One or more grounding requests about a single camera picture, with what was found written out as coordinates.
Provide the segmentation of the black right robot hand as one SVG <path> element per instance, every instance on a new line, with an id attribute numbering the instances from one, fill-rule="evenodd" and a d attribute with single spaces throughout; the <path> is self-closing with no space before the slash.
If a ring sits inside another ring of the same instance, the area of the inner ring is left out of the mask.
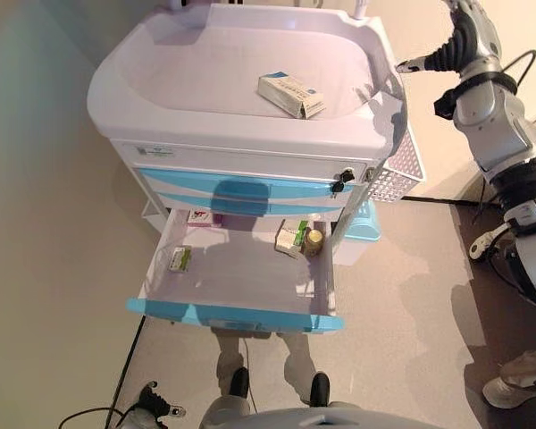
<path id="1" fill-rule="evenodd" d="M 496 28 L 478 1 L 445 1 L 453 24 L 446 43 L 428 55 L 409 59 L 398 73 L 456 72 L 462 80 L 484 72 L 501 72 L 501 45 Z"/>

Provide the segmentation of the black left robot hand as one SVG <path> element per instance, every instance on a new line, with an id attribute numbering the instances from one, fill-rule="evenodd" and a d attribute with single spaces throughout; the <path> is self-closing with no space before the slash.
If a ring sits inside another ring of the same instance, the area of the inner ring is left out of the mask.
<path id="1" fill-rule="evenodd" d="M 144 411 L 157 423 L 160 422 L 161 417 L 165 416 L 183 418 L 187 414 L 186 409 L 181 405 L 170 404 L 155 391 L 157 386 L 157 381 L 147 383 L 141 389 L 138 400 L 132 405 L 132 409 Z"/>

